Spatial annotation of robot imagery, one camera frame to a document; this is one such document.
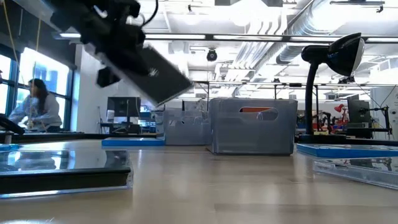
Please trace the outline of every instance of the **security camera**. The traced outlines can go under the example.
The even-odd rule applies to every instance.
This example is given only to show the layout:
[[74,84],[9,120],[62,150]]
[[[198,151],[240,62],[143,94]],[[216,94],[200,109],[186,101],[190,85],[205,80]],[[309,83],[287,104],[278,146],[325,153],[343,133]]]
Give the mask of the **security camera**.
[[210,49],[209,52],[207,53],[207,61],[214,62],[215,60],[217,60],[216,50]]

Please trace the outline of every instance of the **ceiling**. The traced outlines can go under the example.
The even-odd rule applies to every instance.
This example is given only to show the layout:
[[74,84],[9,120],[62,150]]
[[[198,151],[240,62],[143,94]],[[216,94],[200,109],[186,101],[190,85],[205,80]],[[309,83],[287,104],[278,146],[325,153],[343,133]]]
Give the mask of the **ceiling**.
[[[240,0],[232,6],[216,6],[215,0],[169,0],[159,2],[154,20],[145,31],[180,34],[290,34],[398,36],[398,1],[385,0],[384,10],[378,6],[334,6],[330,0],[314,0],[297,20],[292,20],[310,0],[284,0],[282,9],[267,7],[261,0]],[[51,10],[40,0],[16,1],[47,23]],[[153,0],[141,0],[141,12],[149,18],[155,8]],[[179,67],[187,67],[193,80],[305,83],[309,64],[300,57],[303,45],[244,42],[151,41],[160,53]],[[216,49],[218,59],[208,62],[208,49]],[[366,45],[363,63],[355,73],[357,83],[386,83],[388,76],[376,75],[395,69],[398,44]],[[281,64],[278,56],[288,55]],[[326,65],[318,69],[315,82],[337,83],[341,76]],[[262,95],[259,86],[239,88],[214,86],[213,96],[236,94]]]

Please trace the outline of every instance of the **computer monitor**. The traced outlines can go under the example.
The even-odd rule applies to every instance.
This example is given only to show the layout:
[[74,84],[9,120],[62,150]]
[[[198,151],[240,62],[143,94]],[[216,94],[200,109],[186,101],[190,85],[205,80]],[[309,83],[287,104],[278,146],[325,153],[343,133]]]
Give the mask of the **computer monitor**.
[[370,123],[371,113],[369,102],[363,100],[347,100],[350,123]]
[[139,97],[108,97],[108,110],[113,110],[115,117],[139,117],[140,108]]

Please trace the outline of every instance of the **gray bin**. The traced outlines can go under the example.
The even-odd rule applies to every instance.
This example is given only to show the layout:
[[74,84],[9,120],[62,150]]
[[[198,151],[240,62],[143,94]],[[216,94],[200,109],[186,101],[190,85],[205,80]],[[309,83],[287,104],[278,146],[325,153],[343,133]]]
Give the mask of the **gray bin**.
[[[240,112],[243,108],[268,108]],[[297,117],[295,100],[220,98],[210,101],[215,154],[290,155]]]
[[166,145],[211,144],[210,120],[207,111],[165,111],[164,130]]

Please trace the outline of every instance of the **lamp arm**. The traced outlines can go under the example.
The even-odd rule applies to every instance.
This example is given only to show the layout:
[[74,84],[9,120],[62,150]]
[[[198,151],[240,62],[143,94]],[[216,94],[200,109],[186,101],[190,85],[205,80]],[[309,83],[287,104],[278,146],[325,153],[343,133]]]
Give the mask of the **lamp arm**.
[[305,87],[305,134],[313,134],[312,128],[312,88],[315,75],[318,70],[318,63],[311,63],[310,71],[307,77],[307,86]]

